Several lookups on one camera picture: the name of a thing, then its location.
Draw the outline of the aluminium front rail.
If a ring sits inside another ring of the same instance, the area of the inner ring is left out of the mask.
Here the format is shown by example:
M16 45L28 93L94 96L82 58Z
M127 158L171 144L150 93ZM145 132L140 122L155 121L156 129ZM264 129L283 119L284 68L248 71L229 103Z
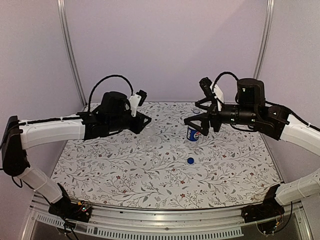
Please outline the aluminium front rail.
M73 229L48 212L39 195L31 201L23 240L313 240L300 202L287 205L274 233L276 218L245 222L240 206L158 210L95 204L88 222L71 221Z

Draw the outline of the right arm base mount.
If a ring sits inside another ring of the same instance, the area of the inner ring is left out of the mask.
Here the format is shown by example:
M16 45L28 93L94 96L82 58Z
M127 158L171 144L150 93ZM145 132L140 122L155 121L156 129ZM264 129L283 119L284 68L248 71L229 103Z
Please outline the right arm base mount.
M262 221L265 219L280 216L285 213L284 207L281 206L275 199L276 191L280 184L272 186L266 193L262 203L250 204L241 209L241 217L245 223ZM272 220L271 222L262 222L257 224L258 230L265 235L270 235L276 232L280 220Z

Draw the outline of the left aluminium frame post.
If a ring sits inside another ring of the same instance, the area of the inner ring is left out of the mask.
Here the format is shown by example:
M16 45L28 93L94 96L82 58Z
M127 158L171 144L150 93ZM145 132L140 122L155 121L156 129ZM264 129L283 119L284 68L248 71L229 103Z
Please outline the left aluminium frame post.
M82 86L80 74L78 71L78 66L72 46L72 39L69 31L69 25L68 25L68 18L67 18L67 12L66 12L66 3L64 0L57 0L57 10L60 20L60 26L63 36L63 41L65 44L66 54L71 70L71 74L73 77L73 81L75 84L75 88L78 94L78 97L80 99L81 104L85 107L87 105L87 99L85 96L85 92Z

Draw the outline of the right aluminium frame post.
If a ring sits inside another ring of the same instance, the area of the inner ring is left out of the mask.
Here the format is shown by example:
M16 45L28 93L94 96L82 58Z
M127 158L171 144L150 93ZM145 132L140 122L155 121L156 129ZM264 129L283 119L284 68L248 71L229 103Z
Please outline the right aluminium frame post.
M265 13L265 20L264 20L263 31L262 31L262 38L261 38L260 47L258 51L257 61L253 71L253 77L255 79L258 79L260 77L260 74L263 68L264 58L266 55L268 42L271 35L274 8L275 8L275 0L268 0L266 4L266 13Z

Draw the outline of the aluminium frame post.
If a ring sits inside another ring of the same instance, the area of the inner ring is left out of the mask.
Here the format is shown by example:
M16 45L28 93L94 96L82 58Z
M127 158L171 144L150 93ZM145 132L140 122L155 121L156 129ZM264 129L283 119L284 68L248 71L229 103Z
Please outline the aluminium frame post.
M253 71L253 77L255 79L258 79L260 77L260 74L263 68L264 58L266 55L268 42L271 35L274 8L275 8L275 0L268 0L266 4L266 13L265 13L265 20L264 20L263 31L262 31L262 38L261 38L260 47L258 51L257 61Z
M78 71L78 66L72 46L72 39L69 31L69 25L68 25L68 18L67 18L67 12L66 12L66 3L64 0L57 0L57 10L60 20L60 26L63 36L63 41L65 44L66 54L71 70L71 74L73 77L73 81L75 84L75 88L78 94L78 97L80 99L81 104L85 107L87 105L87 99L85 96L85 92L82 86L80 74Z

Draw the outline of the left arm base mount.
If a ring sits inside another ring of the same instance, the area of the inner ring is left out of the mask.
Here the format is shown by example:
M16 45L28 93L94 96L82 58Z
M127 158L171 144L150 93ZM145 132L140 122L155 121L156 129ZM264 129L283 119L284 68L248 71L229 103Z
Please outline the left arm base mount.
M63 186L59 183L57 185L62 191L62 198L56 203L50 204L48 213L62 219L88 223L92 214L92 205L84 200L77 203L72 202Z

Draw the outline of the small clear bottle white cap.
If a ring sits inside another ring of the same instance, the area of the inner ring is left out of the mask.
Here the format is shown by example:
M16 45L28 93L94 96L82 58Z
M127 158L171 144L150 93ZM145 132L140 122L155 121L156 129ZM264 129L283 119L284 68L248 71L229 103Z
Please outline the small clear bottle white cap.
M157 149L159 138L157 136L157 128L153 123L149 123L141 132L142 146L147 152L152 152Z

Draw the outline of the blue bottle cap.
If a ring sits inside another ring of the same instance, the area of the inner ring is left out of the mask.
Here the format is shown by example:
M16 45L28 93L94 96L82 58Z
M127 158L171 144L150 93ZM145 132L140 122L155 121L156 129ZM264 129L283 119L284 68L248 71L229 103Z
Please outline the blue bottle cap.
M189 157L189 158L187 159L187 163L188 163L189 165L193 165L193 164L195 163L194 158L193 158L193 157Z

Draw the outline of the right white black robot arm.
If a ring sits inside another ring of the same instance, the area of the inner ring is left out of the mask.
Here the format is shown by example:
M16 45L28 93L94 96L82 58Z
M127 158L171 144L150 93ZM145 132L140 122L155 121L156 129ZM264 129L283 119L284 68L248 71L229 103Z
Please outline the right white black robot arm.
M241 78L237 83L237 103L226 104L222 91L205 77L199 85L205 97L195 103L203 113L184 119L184 124L207 136L209 129L219 132L221 125L247 126L249 130L274 140L292 143L315 155L320 154L320 130L303 121L286 106L267 102L261 80Z

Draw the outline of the floral patterned table mat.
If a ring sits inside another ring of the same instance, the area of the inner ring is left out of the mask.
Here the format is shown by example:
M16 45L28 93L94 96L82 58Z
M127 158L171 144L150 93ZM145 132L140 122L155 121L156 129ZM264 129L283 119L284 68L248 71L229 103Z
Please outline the floral patterned table mat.
M158 145L147 152L142 133L67 142L52 179L72 199L150 209L203 209L258 203L281 178L258 133L223 125L186 146L184 118L192 103L149 102ZM194 158L194 164L187 163Z

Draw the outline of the clear plastic Pepsi bottle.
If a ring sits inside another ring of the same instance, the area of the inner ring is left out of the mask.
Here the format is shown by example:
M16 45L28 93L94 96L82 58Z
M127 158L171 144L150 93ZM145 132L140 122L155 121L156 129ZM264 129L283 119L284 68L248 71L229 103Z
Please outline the clear plastic Pepsi bottle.
M193 117L195 115L200 114L200 110L196 107L192 109L192 114L189 114L188 117ZM186 146L189 149L194 149L198 145L198 140L200 138L200 132L198 132L195 128L191 126L187 126L187 132L186 132Z

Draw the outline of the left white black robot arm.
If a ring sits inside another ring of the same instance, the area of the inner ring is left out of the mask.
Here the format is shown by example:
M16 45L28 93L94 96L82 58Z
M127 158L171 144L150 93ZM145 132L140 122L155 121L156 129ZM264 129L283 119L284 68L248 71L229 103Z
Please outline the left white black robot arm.
M127 97L125 94L106 92L100 105L93 111L40 120L8 119L0 145L2 170L17 177L43 195L63 216L74 213L74 205L64 196L63 189L41 170L31 167L27 150L35 146L69 140L106 138L130 130L139 134L151 118L138 112L147 97L143 90Z

